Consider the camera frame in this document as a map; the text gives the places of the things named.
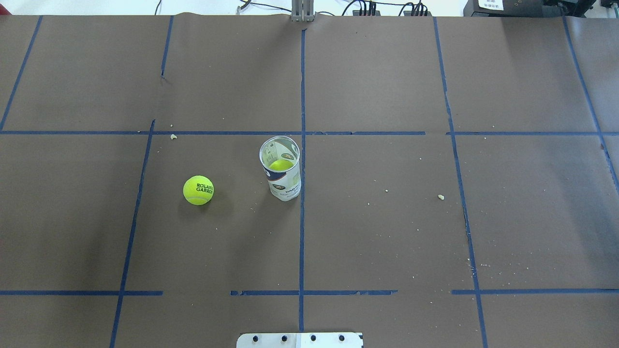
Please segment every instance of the blue tape line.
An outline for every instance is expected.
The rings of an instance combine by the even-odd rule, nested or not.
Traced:
[[[597,132],[447,132],[455,136],[597,136]]]
[[[613,165],[613,161],[610,158],[610,154],[608,153],[608,147],[606,146],[606,140],[604,140],[604,136],[602,135],[602,128],[600,127],[600,123],[597,119],[597,115],[595,114],[595,109],[593,108],[591,97],[589,96],[589,90],[587,89],[587,84],[584,82],[584,78],[582,77],[580,64],[578,64],[578,58],[576,57],[576,52],[574,51],[574,46],[572,45],[572,37],[569,34],[568,21],[565,19],[565,16],[563,16],[563,28],[565,29],[565,36],[568,39],[569,51],[572,54],[572,60],[574,61],[576,72],[578,73],[578,79],[581,82],[582,91],[584,92],[584,96],[587,99],[587,105],[589,106],[589,111],[591,112],[593,123],[595,124],[595,130],[597,131],[597,134],[600,136],[600,143],[602,144],[604,155],[606,156],[606,163],[608,164],[608,169],[610,170],[610,174],[613,178],[613,182],[615,183],[615,191],[617,191],[617,194],[619,194],[619,180],[617,180],[617,173],[615,172],[615,166]]]
[[[619,294],[619,289],[487,289],[482,295],[535,295],[535,294]],[[475,290],[452,290],[452,295],[474,295]]]
[[[17,92],[17,86],[19,85],[19,81],[22,79],[22,74],[24,73],[24,69],[26,68],[26,63],[28,62],[28,57],[30,56],[30,52],[32,51],[32,46],[35,44],[35,39],[37,38],[38,30],[41,27],[42,20],[43,16],[40,15],[37,21],[37,26],[35,27],[35,31],[32,33],[32,38],[30,38],[30,44],[28,45],[28,49],[26,50],[24,61],[22,61],[22,67],[19,68],[19,72],[17,73],[17,78],[15,79],[15,84],[13,85],[11,96],[9,97],[9,101],[6,103],[4,115],[2,116],[2,121],[0,121],[0,131],[2,131],[2,129],[4,128],[6,118],[9,116],[9,110],[11,110],[11,104],[13,104],[13,98],[15,97],[15,93]]]
[[[0,296],[118,296],[107,290],[0,290]],[[163,291],[125,291],[124,296],[163,296]]]
[[[210,135],[210,136],[299,136],[301,132],[262,132],[262,131],[155,131],[154,134],[158,135],[187,135],[187,136],[201,136],[201,135]]]
[[[300,136],[303,132],[299,131],[154,131],[153,135],[187,135],[187,136]],[[18,134],[18,135],[149,135],[148,131],[0,131],[0,134]],[[312,131],[305,132],[307,136],[424,136],[426,132],[322,132]]]
[[[475,299],[477,301],[477,315],[479,317],[479,328],[482,334],[482,344],[484,348],[488,348],[488,339],[486,336],[486,324],[483,319],[482,308],[482,296],[479,292],[479,281],[477,279],[477,267],[475,263],[475,251],[473,250],[473,238],[470,234],[469,213],[466,206],[466,198],[464,196],[464,185],[462,184],[462,172],[460,171],[460,160],[458,158],[456,136],[454,135],[454,122],[451,116],[451,107],[449,106],[449,99],[447,98],[447,78],[445,76],[445,67],[443,64],[443,52],[441,50],[441,39],[438,34],[438,22],[436,17],[432,17],[434,21],[434,33],[436,37],[436,49],[438,50],[438,62],[441,68],[441,80],[443,81],[443,93],[445,96],[445,108],[447,109],[447,115],[449,116],[449,132],[451,133],[451,146],[454,152],[454,162],[456,164],[456,174],[458,178],[458,187],[460,189],[460,199],[462,201],[462,211],[464,213],[464,224],[466,227],[466,235],[469,243],[469,259],[471,270],[473,273],[473,285],[475,287]]]
[[[305,30],[301,31],[301,214],[300,214],[300,238],[299,238],[299,332],[304,328],[303,292],[305,291]]]
[[[0,131],[0,134],[16,135],[149,135],[147,131]]]
[[[321,131],[310,131],[306,132],[309,136],[424,136],[425,132],[421,131],[361,131],[361,132],[344,132],[344,131],[333,131],[333,132],[321,132]]]
[[[168,60],[168,48],[170,47],[170,37],[172,36],[172,23],[174,22],[174,16],[170,16],[170,23],[168,24],[168,37],[165,39],[165,48],[163,49],[163,59],[161,60],[161,77],[165,72],[165,63]]]
[[[304,290],[304,296],[389,296],[396,294],[397,290]],[[244,290],[231,291],[230,296],[297,296],[297,290]]]
[[[136,207],[133,210],[133,220],[131,222],[131,233],[129,234],[129,242],[127,243],[127,254],[124,258],[123,276],[120,282],[120,291],[118,294],[118,303],[116,304],[116,314],[114,316],[114,325],[112,327],[112,335],[110,339],[110,348],[113,348],[116,343],[116,333],[118,332],[118,322],[120,320],[120,313],[123,307],[123,293],[125,285],[127,284],[127,273],[129,272],[129,262],[131,260],[131,250],[133,248],[133,239],[136,235],[137,225],[137,213],[140,209],[140,202],[142,201],[142,189],[144,187],[144,173],[146,172],[146,165],[149,162],[150,144],[153,140],[153,130],[155,129],[155,120],[150,124],[149,139],[146,142],[146,150],[144,152],[144,161],[142,163],[142,173],[140,174],[140,185],[137,188]]]
[[[389,296],[396,294],[397,290],[305,290],[308,296]]]

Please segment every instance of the open tennis ball can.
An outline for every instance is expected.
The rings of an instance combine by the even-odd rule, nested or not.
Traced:
[[[289,201],[301,192],[299,146],[287,136],[272,137],[260,147],[260,162],[273,196]]]

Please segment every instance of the tennis ball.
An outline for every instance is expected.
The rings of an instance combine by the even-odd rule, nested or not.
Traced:
[[[276,160],[275,162],[269,165],[271,170],[275,170],[276,172],[284,172],[290,168],[292,168],[294,164],[292,164],[289,160]]]
[[[213,183],[202,175],[190,177],[183,186],[183,196],[187,202],[195,206],[201,206],[210,201],[213,193],[215,193]]]

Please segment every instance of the can rim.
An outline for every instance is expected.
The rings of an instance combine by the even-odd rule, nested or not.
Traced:
[[[290,142],[292,142],[292,144],[294,144],[297,147],[297,151],[300,152],[299,145],[297,144],[297,142],[294,141],[292,138],[287,137],[287,136],[274,136],[274,137],[270,138],[269,140],[265,141],[262,144],[262,146],[260,147],[260,150],[258,150],[258,157],[260,158],[260,164],[262,165],[262,167],[265,168],[266,170],[269,170],[269,171],[274,172],[274,173],[287,173],[287,172],[293,170],[295,167],[297,167],[299,165],[299,163],[301,162],[301,160],[299,158],[296,158],[295,159],[295,164],[292,167],[290,167],[290,168],[288,168],[286,170],[273,170],[273,169],[267,168],[264,165],[264,161],[262,160],[262,150],[264,149],[264,146],[266,146],[266,144],[269,143],[270,141],[274,141],[275,139],[281,139],[281,138],[290,140]]]

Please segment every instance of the metal plate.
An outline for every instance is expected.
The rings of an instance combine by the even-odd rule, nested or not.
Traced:
[[[236,348],[258,347],[320,347],[320,348],[362,348],[362,333],[277,333],[242,334],[236,341]]]

